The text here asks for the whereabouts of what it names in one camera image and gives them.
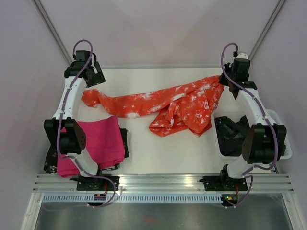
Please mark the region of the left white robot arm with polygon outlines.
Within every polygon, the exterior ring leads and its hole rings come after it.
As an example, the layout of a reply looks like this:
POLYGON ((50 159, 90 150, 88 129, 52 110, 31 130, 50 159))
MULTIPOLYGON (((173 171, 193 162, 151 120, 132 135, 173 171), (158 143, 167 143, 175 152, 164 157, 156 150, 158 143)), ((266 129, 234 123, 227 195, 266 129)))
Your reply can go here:
POLYGON ((92 189, 100 190, 105 181, 97 174, 98 164, 86 149, 87 137, 77 122, 77 114, 84 90, 106 80, 93 52, 74 51, 73 58, 64 72, 64 90, 57 110, 51 119, 44 121, 50 142, 47 156, 71 162, 80 176, 89 177, 87 183, 92 189))

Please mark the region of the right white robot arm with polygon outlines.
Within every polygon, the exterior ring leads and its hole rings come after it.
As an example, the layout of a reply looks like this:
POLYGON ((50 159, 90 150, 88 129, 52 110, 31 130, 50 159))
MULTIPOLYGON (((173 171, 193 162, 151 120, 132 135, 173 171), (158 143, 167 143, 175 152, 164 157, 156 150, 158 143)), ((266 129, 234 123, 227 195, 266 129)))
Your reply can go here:
POLYGON ((227 173, 219 177, 219 185, 225 190, 236 184, 255 168, 270 171, 284 151, 285 125, 279 125, 268 114, 260 100, 257 86, 249 81, 250 60, 238 56, 224 66, 219 82, 228 86, 233 98, 243 108, 249 130, 241 146, 241 155, 225 167, 227 173))

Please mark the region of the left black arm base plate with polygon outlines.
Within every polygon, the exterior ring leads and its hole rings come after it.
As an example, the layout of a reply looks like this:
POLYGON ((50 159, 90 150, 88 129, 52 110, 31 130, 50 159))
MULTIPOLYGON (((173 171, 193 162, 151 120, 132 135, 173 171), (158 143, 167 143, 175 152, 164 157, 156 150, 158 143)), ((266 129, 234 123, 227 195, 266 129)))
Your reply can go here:
POLYGON ((77 191, 117 191, 119 186, 119 176, 107 176, 113 184, 107 179, 82 177, 71 178, 72 181, 77 182, 77 191))

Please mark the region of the orange white-speckled trousers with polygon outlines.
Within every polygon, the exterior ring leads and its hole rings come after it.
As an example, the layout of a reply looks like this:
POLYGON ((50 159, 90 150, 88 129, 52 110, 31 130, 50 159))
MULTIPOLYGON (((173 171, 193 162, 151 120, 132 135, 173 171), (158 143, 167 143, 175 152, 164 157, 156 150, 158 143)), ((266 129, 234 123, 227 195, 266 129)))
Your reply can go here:
POLYGON ((210 76, 154 92, 119 97, 109 97, 96 89, 86 90, 82 101, 88 107, 100 104, 109 114, 119 118, 157 113, 149 130, 160 137, 186 129, 199 137, 212 127, 211 115, 223 91, 219 77, 210 76))

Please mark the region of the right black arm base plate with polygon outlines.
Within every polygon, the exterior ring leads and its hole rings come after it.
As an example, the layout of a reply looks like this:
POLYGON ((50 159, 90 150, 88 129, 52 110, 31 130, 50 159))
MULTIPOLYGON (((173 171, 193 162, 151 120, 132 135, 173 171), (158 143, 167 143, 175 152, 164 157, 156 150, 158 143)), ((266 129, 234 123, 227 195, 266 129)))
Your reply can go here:
POLYGON ((214 192, 236 192, 247 191, 248 186, 246 179, 226 178, 222 179, 220 176, 204 176, 199 179, 203 183, 205 191, 214 192))

